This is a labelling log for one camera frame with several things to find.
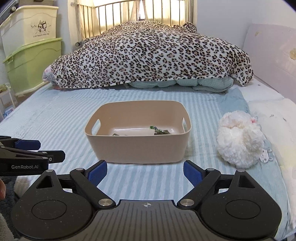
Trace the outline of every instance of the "person's finger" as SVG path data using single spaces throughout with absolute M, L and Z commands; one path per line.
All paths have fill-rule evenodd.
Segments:
M 0 179 L 0 199 L 3 200 L 6 194 L 6 186 L 4 182 Z

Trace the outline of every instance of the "gray fabric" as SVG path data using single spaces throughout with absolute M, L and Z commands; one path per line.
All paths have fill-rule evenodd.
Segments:
M 0 213 L 0 241 L 13 241 L 14 237 L 11 231 L 9 230 L 7 223 Z
M 6 220 L 8 228 L 11 230 L 13 236 L 15 238 L 19 238 L 18 233 L 16 232 L 15 228 L 12 225 L 10 214 L 13 205 L 15 204 L 15 193 L 14 193 L 14 186 L 15 180 L 17 177 L 0 177 L 6 186 L 6 195 L 4 200 L 0 200 L 0 214 Z M 4 222 L 0 221 L 0 237 L 8 237 L 8 234 L 3 234 L 2 232 L 5 231 Z

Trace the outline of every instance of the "light blue striped sheet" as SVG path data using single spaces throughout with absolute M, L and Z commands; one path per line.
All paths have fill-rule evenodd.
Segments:
M 242 95 L 238 89 L 236 91 L 239 99 Z M 105 103 L 127 100 L 181 102 L 192 122 L 184 160 L 189 159 L 204 169 L 216 168 L 224 174 L 235 172 L 218 156 L 215 147 L 218 121 L 227 111 L 225 101 L 221 102 L 221 95 L 197 92 L 190 87 L 58 91 L 50 84 L 38 90 L 5 119 L 0 124 L 0 134 L 38 139 L 41 150 L 64 150 L 66 160 L 51 164 L 50 168 L 57 174 L 66 174 L 77 167 L 88 168 L 98 161 L 84 134 L 92 113 Z M 241 103 L 245 104 L 243 100 L 234 103 L 237 103 L 237 109 L 242 108 Z M 248 172 L 281 207 L 283 218 L 276 239 L 283 239 L 289 231 L 290 218 L 286 188 L 277 162 L 257 164 Z M 36 178 L 19 177 L 16 193 L 22 195 Z M 177 202 L 192 189 L 183 175 L 183 161 L 159 165 L 108 164 L 108 174 L 98 187 L 116 202 L 119 199 L 173 199 Z

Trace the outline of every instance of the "stain on board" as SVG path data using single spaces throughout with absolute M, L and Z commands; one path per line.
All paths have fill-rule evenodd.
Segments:
M 296 48 L 290 51 L 290 58 L 296 60 Z

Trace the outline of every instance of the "white board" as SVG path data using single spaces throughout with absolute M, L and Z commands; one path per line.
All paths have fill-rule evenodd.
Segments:
M 254 75 L 296 103 L 296 29 L 252 24 L 243 50 L 250 56 Z

